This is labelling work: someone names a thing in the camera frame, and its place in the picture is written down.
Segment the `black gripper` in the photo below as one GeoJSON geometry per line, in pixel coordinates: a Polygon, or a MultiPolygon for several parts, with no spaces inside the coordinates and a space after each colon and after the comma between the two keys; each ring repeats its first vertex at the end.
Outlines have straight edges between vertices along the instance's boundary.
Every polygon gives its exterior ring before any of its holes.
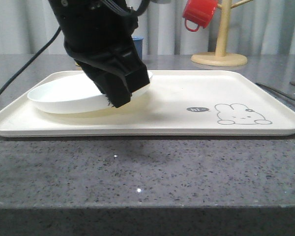
{"type": "Polygon", "coordinates": [[[123,0],[51,0],[66,52],[116,108],[149,85],[132,39],[138,17],[123,0]]]}

